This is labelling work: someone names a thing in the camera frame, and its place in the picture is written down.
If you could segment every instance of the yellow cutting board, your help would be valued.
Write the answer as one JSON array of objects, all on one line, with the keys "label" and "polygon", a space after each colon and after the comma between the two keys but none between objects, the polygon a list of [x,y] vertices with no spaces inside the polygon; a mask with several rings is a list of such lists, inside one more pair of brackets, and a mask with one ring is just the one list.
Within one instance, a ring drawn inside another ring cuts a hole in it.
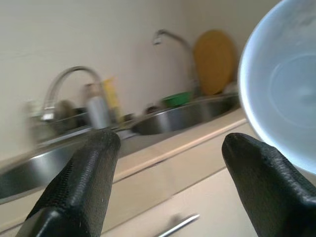
[{"label": "yellow cutting board", "polygon": [[237,53],[234,43],[224,32],[204,33],[195,44],[194,58],[203,94],[219,93],[234,79]]}]

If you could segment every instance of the stainless steel sink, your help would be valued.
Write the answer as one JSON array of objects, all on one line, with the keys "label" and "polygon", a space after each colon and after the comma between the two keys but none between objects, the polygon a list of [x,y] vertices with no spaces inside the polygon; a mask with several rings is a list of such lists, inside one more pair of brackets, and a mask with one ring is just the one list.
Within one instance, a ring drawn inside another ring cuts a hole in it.
[{"label": "stainless steel sink", "polygon": [[[124,157],[165,140],[203,122],[211,121],[238,107],[236,96],[204,99],[176,109],[148,115],[131,130],[139,134],[121,141],[119,157]],[[0,204],[43,189],[66,165],[86,136],[33,153],[0,169]]]},{"label": "stainless steel sink", "polygon": [[179,131],[209,122],[237,107],[239,107],[237,96],[198,100],[186,106],[145,116],[137,121],[131,130],[140,135]]}]

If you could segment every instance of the beige countertop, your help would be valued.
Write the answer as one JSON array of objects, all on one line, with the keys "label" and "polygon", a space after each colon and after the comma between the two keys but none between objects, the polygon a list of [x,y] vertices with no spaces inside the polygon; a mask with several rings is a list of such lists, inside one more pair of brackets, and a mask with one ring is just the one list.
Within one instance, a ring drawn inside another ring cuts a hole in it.
[{"label": "beige countertop", "polygon": [[[244,123],[246,123],[245,114],[242,109],[238,109],[221,118],[122,157],[117,163],[114,182],[118,182]],[[42,192],[43,190],[0,205],[0,233],[21,224]]]}]

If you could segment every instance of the green bowl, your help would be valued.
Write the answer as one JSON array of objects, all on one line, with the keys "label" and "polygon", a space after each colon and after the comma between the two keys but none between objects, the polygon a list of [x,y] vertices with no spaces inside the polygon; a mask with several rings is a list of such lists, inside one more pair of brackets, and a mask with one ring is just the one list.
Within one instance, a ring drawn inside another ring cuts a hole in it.
[{"label": "green bowl", "polygon": [[169,108],[179,107],[189,103],[191,100],[190,92],[183,92],[175,95],[168,96],[162,99],[162,102]]}]

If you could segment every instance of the wall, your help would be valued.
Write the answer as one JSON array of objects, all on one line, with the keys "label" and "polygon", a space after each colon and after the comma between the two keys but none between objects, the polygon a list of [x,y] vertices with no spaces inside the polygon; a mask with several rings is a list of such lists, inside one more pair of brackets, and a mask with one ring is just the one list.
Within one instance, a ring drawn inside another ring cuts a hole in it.
[{"label": "wall", "polygon": [[222,29],[239,55],[255,26],[279,0],[184,0],[188,24],[196,40],[203,32]]},{"label": "wall", "polygon": [[[151,44],[160,28],[190,38],[182,0],[2,0],[0,160],[32,149],[25,103],[42,104],[51,81],[68,67],[115,76],[126,114],[186,90],[181,47],[170,40]],[[88,81],[74,74],[59,97],[79,104]]]}]

